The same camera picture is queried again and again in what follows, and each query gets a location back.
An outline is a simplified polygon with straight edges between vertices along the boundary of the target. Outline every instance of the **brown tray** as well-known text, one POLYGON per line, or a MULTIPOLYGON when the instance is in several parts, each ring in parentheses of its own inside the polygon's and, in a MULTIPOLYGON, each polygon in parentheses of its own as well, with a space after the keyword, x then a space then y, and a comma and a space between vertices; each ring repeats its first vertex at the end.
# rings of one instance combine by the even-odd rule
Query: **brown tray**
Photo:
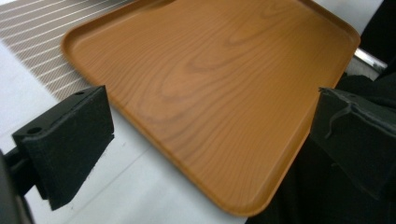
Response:
POLYGON ((335 85, 359 43, 311 1, 140 0, 62 48, 214 203, 252 216, 308 135, 318 87, 335 85))

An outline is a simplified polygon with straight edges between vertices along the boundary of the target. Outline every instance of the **striped surface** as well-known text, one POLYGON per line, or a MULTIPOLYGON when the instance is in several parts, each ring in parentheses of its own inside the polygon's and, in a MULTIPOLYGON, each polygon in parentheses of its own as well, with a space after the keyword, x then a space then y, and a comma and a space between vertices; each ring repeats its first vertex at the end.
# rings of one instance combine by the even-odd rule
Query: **striped surface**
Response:
POLYGON ((58 99, 89 84, 61 53, 64 34, 133 0, 20 0, 0 6, 0 38, 58 99))

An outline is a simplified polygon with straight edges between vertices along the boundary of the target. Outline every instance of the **wooden tray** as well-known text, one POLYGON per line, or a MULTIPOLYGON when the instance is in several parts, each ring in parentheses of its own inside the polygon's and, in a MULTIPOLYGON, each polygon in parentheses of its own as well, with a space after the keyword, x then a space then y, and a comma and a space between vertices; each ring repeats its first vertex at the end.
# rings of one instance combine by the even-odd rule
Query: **wooden tray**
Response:
POLYGON ((140 0, 62 48, 214 203, 252 216, 308 135, 318 87, 335 85, 359 43, 310 1, 140 0))

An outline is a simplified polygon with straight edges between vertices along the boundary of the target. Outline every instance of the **screw hole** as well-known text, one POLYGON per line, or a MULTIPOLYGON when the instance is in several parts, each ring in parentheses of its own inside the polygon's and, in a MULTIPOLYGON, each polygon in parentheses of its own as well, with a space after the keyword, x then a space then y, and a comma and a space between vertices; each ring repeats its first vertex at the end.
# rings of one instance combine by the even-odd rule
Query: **screw hole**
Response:
POLYGON ((29 133, 29 134, 34 134, 34 133, 39 133, 39 132, 41 132, 41 128, 39 128, 39 127, 35 127, 35 128, 32 128, 32 129, 29 129, 27 131, 27 133, 29 133))

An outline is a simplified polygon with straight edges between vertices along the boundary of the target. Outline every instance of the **wood grain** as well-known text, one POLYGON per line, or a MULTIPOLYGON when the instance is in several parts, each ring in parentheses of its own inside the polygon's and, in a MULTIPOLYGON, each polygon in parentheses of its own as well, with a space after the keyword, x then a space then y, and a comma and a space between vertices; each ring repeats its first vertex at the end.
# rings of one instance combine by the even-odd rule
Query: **wood grain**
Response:
POLYGON ((213 202, 252 216, 359 42, 311 2, 141 0, 75 28, 63 50, 213 202))

